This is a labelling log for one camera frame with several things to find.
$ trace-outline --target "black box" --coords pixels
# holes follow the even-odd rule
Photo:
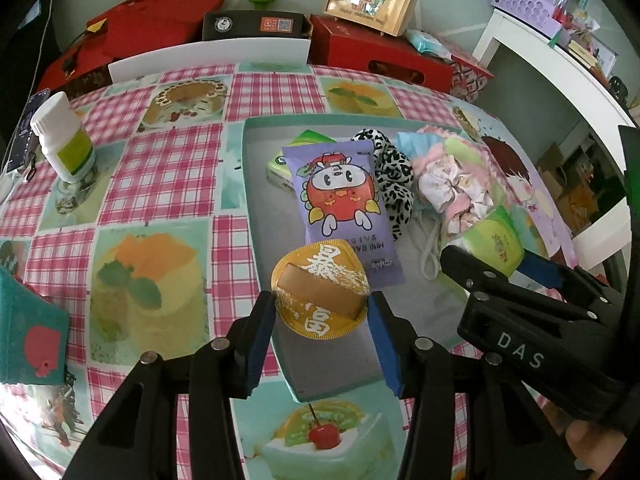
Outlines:
[[[216,10],[204,15],[203,41],[229,38],[310,38],[304,14],[282,10]]]

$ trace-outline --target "phone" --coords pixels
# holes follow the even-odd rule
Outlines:
[[[22,117],[20,117],[20,121],[18,122],[14,142],[11,145],[9,160],[6,164],[7,173],[25,166],[30,153],[33,152],[35,154],[39,142],[38,137],[31,129],[31,117],[35,111],[42,106],[43,102],[49,99],[50,95],[51,90],[45,88],[29,97],[27,105],[24,107]]]

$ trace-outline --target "cherry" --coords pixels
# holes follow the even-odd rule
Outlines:
[[[321,424],[309,431],[308,439],[314,443],[316,449],[333,449],[340,444],[340,430],[330,422]]]

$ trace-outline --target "blue foam pad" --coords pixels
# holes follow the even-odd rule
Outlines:
[[[394,349],[391,342],[391,336],[386,330],[380,310],[378,309],[373,296],[369,296],[367,304],[369,307],[367,313],[369,330],[373,338],[373,343],[376,346],[378,361],[380,361],[380,367],[382,368],[382,373],[385,376],[385,383],[389,388],[391,388],[394,395],[399,397],[404,389],[404,384],[402,384],[400,374],[400,359]]]
[[[276,307],[273,296],[270,297],[267,306],[262,314],[260,326],[255,334],[255,340],[251,345],[248,357],[248,368],[246,374],[246,386],[252,391],[260,382],[262,376],[262,368],[264,367],[264,358],[267,355],[271,333],[273,332],[273,324],[276,319]]]
[[[524,251],[524,259],[518,266],[517,271],[529,276],[540,285],[546,286],[546,288],[560,290],[564,285],[564,278],[560,273],[558,264],[545,260],[529,251]]]

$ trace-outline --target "cardboard box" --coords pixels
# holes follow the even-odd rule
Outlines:
[[[327,0],[325,13],[400,36],[418,0]]]
[[[536,162],[536,168],[538,172],[542,174],[543,171],[548,171],[551,174],[556,172],[556,168],[562,164],[564,156],[558,148],[555,142],[551,143],[545,154],[542,155]]]
[[[217,10],[204,15],[202,40],[231,38],[311,37],[312,25],[304,14],[282,10]]]
[[[574,235],[577,235],[591,221],[589,217],[598,211],[598,202],[589,187],[578,184],[562,195],[556,202],[558,212]]]
[[[560,198],[560,195],[562,195],[562,192],[564,192],[564,187],[550,171],[543,171],[540,173],[540,178],[549,190],[551,198],[556,202],[558,198]]]

